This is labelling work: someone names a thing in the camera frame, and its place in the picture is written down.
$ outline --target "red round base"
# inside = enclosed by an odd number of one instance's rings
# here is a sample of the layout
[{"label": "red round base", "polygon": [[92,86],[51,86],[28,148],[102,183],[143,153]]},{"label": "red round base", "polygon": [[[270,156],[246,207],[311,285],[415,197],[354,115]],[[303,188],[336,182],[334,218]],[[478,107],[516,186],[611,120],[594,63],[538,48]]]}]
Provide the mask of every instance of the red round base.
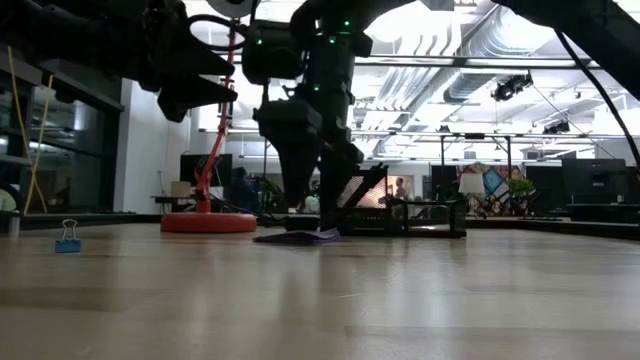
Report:
[{"label": "red round base", "polygon": [[253,215],[172,213],[162,217],[160,230],[177,233],[239,233],[256,231]]}]

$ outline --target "binder clip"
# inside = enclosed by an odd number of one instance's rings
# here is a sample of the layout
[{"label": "binder clip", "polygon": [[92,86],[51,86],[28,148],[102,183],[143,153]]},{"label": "binder clip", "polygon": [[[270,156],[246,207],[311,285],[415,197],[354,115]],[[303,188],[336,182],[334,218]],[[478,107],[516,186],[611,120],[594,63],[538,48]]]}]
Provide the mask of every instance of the binder clip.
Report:
[{"label": "binder clip", "polygon": [[[78,222],[72,219],[62,222],[62,239],[56,240],[56,254],[79,253],[82,250],[80,240],[76,237],[76,225],[78,225]],[[71,239],[67,239],[67,226],[71,226],[71,233],[73,234]]]}]

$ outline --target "purple cloth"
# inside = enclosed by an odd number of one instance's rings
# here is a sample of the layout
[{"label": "purple cloth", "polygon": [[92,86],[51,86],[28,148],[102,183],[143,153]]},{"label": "purple cloth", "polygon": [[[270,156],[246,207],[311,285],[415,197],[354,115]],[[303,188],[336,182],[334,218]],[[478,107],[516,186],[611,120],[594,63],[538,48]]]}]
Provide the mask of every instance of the purple cloth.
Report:
[{"label": "purple cloth", "polygon": [[322,245],[340,241],[340,233],[337,229],[323,232],[290,231],[276,235],[258,236],[254,238],[253,241],[257,243],[281,245]]}]

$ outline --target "potted plant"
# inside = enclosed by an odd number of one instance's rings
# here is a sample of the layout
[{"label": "potted plant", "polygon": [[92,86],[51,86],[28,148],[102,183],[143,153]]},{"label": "potted plant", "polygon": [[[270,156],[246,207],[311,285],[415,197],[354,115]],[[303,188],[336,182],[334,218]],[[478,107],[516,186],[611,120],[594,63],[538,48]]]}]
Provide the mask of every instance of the potted plant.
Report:
[{"label": "potted plant", "polygon": [[526,216],[527,196],[534,190],[531,180],[525,178],[515,178],[509,181],[509,192],[511,193],[511,209],[516,216]]}]

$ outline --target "yellow cable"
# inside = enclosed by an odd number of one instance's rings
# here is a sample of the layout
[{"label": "yellow cable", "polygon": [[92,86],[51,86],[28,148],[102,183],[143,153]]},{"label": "yellow cable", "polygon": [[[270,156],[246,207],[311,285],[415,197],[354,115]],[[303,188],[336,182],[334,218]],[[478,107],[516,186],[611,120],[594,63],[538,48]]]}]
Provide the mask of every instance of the yellow cable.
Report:
[{"label": "yellow cable", "polygon": [[31,185],[29,186],[29,195],[27,195],[27,204],[24,207],[24,215],[29,213],[29,205],[31,204],[31,195],[33,195],[33,186],[36,184],[36,173],[38,172],[38,164],[40,163],[40,147],[42,145],[42,136],[44,135],[44,125],[47,122],[47,114],[49,113],[49,99],[51,99],[51,88],[53,86],[53,75],[49,75],[49,91],[44,102],[44,114],[42,115],[42,123],[40,124],[40,136],[38,137],[38,150],[36,150],[36,161],[33,164],[31,173]]},{"label": "yellow cable", "polygon": [[[13,98],[15,100],[16,103],[16,112],[18,113],[18,121],[20,122],[20,131],[22,132],[22,143],[24,144],[24,149],[27,155],[27,160],[29,160],[29,163],[32,166],[32,170],[33,170],[33,162],[31,161],[31,154],[29,154],[29,142],[27,141],[27,135],[26,135],[26,131],[24,128],[24,121],[22,119],[22,109],[20,108],[20,99],[19,99],[19,94],[18,94],[18,82],[16,80],[16,71],[13,67],[13,50],[11,49],[11,46],[8,47],[9,49],[9,68],[11,69],[11,82],[13,84]],[[32,171],[32,175],[31,178],[35,179],[36,174],[34,171]],[[47,204],[44,201],[44,196],[42,195],[42,191],[40,190],[40,186],[38,185],[38,180],[35,179],[33,180],[36,190],[38,191],[38,195],[40,195],[40,202],[42,202],[42,208],[44,209],[44,212],[47,212]],[[31,190],[29,189],[29,195],[27,196],[27,198],[31,197]]]}]

